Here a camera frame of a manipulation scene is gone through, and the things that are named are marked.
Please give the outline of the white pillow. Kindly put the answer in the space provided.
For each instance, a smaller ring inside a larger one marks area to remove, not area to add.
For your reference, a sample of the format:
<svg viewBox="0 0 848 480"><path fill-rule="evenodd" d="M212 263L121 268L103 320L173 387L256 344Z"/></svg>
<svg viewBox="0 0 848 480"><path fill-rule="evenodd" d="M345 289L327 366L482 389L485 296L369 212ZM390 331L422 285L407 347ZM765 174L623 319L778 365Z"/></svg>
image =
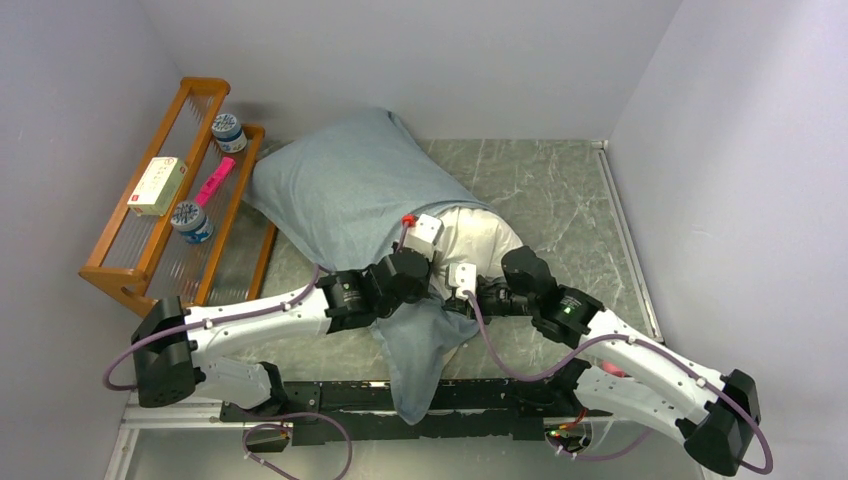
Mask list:
<svg viewBox="0 0 848 480"><path fill-rule="evenodd" d="M436 218L442 223L442 231L436 243L430 284L443 300L452 295L446 280L450 264L471 263L479 275L501 277L502 257L524 245L504 219L488 210L452 207Z"/></svg>

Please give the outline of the blue grey pillow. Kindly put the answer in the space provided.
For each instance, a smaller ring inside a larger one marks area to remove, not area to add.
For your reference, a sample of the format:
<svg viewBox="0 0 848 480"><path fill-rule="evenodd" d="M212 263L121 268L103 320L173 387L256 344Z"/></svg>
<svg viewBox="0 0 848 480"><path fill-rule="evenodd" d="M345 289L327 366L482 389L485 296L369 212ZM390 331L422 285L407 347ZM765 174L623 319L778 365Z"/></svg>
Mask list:
<svg viewBox="0 0 848 480"><path fill-rule="evenodd" d="M417 145L392 112L367 110L305 136L257 163L247 201L311 262L359 269L392 250L407 214L452 207L491 211ZM477 332L431 286L371 328L402 399L438 385L444 356Z"/></svg>

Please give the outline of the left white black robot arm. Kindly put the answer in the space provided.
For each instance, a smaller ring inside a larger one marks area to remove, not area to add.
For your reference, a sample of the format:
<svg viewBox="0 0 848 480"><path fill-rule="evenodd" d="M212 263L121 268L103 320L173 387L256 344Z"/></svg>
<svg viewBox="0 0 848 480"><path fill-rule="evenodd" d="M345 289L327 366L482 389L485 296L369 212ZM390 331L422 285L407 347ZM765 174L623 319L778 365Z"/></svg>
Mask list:
<svg viewBox="0 0 848 480"><path fill-rule="evenodd" d="M367 328L428 297L432 260L402 247L362 270L330 273L274 297L191 308L177 296L161 299L131 337L139 403L161 408L198 394L275 419L288 401L279 368L230 354L265 341Z"/></svg>

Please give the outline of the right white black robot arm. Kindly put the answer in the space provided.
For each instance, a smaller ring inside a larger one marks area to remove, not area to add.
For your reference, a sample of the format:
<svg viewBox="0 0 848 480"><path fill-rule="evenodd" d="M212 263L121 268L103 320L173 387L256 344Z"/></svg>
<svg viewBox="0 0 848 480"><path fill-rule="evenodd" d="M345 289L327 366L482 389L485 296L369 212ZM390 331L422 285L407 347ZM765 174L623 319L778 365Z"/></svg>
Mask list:
<svg viewBox="0 0 848 480"><path fill-rule="evenodd" d="M492 317L527 316L546 339L571 350L540 373L522 374L488 344L508 377L545 382L561 414L600 410L662 433L716 474L731 477L741 468L772 472L774 457L760 427L750 375L723 374L652 340L600 300L558 283L527 246L506 253L501 267L503 278L488 281L470 263L451 264L446 280L451 305L472 313L480 327Z"/></svg>

